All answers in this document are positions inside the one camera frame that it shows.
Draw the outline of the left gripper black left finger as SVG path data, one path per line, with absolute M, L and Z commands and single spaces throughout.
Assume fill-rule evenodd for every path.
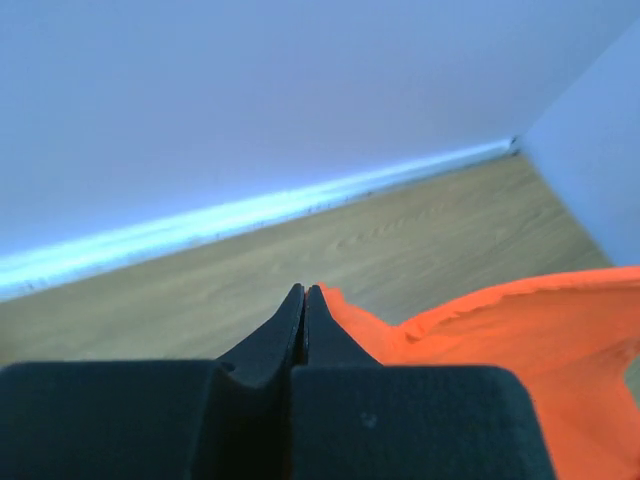
M 278 479 L 305 294 L 216 359 L 1 371 L 5 479 Z

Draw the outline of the orange t-shirt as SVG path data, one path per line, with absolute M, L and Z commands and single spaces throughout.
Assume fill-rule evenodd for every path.
M 635 266 L 485 288 L 391 326 L 323 286 L 337 323 L 385 365 L 496 365 L 532 396 L 562 479 L 635 479 L 639 410 L 624 381 L 639 353 Z

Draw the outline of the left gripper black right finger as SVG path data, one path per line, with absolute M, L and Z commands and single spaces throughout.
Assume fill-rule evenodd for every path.
M 486 365 L 384 366 L 306 296 L 291 372 L 295 479 L 551 479 L 530 396 Z

